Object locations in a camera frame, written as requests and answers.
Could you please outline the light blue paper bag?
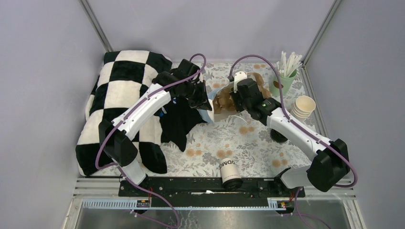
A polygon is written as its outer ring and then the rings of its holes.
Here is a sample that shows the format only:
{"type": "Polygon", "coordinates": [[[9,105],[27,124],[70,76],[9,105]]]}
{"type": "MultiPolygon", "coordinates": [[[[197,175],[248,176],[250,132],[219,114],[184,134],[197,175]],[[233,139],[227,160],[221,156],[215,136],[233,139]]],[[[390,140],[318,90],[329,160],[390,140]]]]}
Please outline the light blue paper bag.
{"type": "MultiPolygon", "coordinates": [[[[232,84],[232,83],[229,83],[229,84],[227,84],[226,86],[223,86],[223,87],[230,87],[230,88],[233,88],[233,84],[232,84]]],[[[212,123],[219,122],[219,121],[224,120],[224,119],[227,119],[227,118],[230,117],[230,116],[237,115],[237,114],[241,113],[241,112],[237,112],[236,114],[230,114],[230,113],[214,114],[214,112],[213,112],[213,92],[214,92],[215,90],[217,90],[217,89],[214,89],[213,91],[211,91],[211,92],[209,92],[209,93],[207,94],[207,95],[208,95],[208,99],[209,99],[209,103],[210,103],[210,105],[212,106],[212,110],[211,110],[211,111],[209,111],[209,110],[202,110],[202,109],[198,109],[198,110],[197,110],[197,111],[199,112],[201,118],[203,119],[203,121],[205,121],[205,122],[207,122],[207,123],[211,123],[211,124],[212,124],[212,123]]]]}

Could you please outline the white paper coffee cup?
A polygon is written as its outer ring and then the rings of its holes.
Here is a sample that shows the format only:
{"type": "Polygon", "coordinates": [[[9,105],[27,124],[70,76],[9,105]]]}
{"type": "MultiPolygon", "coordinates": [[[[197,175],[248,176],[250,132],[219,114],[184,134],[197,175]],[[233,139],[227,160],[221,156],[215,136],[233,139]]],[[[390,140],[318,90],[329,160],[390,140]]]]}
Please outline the white paper coffee cup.
{"type": "Polygon", "coordinates": [[[219,164],[222,182],[228,182],[234,179],[241,179],[236,162],[231,158],[224,158],[219,164]]]}

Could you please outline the brown cardboard cup carrier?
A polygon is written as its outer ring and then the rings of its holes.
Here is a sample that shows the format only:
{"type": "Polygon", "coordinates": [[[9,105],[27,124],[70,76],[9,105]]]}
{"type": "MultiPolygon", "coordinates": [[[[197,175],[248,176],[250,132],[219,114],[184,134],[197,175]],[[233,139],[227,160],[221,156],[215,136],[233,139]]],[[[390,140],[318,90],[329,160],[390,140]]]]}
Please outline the brown cardboard cup carrier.
{"type": "Polygon", "coordinates": [[[213,112],[215,115],[230,113],[236,114],[236,106],[230,93],[233,89],[230,87],[218,88],[213,92],[213,112]]]}

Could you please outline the black plastic cup lid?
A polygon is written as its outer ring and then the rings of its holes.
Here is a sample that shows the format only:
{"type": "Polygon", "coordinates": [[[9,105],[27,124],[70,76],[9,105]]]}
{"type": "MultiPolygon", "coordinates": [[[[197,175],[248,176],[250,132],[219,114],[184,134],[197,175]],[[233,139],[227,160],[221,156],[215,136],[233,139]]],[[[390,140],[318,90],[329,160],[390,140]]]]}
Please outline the black plastic cup lid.
{"type": "Polygon", "coordinates": [[[242,186],[242,184],[243,184],[243,180],[241,178],[234,178],[234,179],[230,179],[230,180],[223,182],[222,187],[226,191],[232,191],[232,190],[239,189],[242,186]]]}

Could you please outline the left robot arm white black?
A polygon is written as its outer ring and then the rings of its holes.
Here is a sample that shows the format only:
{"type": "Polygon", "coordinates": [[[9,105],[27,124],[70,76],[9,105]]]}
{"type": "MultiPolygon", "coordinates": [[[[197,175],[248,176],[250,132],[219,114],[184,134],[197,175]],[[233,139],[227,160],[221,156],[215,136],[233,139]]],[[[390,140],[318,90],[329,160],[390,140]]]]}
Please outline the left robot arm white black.
{"type": "Polygon", "coordinates": [[[141,127],[173,98],[188,99],[192,109],[212,110],[205,82],[199,79],[203,71],[203,66],[183,59],[177,68],[159,73],[149,89],[124,113],[111,122],[103,120],[98,127],[100,148],[96,167],[100,168],[99,158],[105,153],[112,159],[111,165],[116,165],[130,182],[130,190],[136,196],[146,194],[148,184],[144,179],[147,175],[136,160],[138,150],[132,140],[141,127]]]}

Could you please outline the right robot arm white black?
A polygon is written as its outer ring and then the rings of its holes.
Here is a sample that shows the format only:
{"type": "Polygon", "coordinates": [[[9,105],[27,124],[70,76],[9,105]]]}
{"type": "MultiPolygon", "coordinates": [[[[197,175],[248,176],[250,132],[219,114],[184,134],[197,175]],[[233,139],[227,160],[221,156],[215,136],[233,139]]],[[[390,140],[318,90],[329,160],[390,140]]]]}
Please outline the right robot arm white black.
{"type": "Polygon", "coordinates": [[[251,78],[231,86],[230,95],[237,111],[247,111],[254,120],[271,129],[274,141],[290,141],[311,161],[309,166],[288,168],[278,174],[274,183],[276,194],[285,197],[293,188],[304,186],[327,192],[349,173],[348,149],[344,141],[332,141],[303,125],[283,109],[280,102],[265,99],[251,78]]]}

